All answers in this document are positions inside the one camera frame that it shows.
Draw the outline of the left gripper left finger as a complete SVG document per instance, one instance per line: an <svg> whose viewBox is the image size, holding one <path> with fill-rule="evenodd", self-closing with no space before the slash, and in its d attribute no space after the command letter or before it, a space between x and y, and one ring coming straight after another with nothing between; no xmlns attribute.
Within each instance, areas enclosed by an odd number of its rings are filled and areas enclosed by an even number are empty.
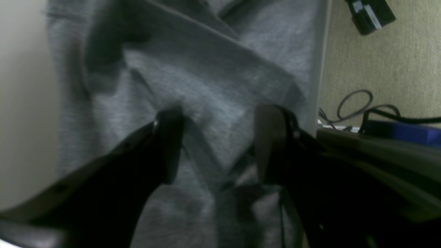
<svg viewBox="0 0 441 248"><path fill-rule="evenodd" d="M1 212L1 241L19 248L129 248L142 210L177 174L183 110L159 112L108 154Z"/></svg>

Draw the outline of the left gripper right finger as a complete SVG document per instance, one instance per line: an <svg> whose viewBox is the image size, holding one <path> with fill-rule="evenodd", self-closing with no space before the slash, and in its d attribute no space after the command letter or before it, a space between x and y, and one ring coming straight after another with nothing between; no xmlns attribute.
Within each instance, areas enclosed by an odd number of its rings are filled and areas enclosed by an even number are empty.
<svg viewBox="0 0 441 248"><path fill-rule="evenodd" d="M440 147L321 128L255 109L263 184L282 186L311 248L439 248Z"/></svg>

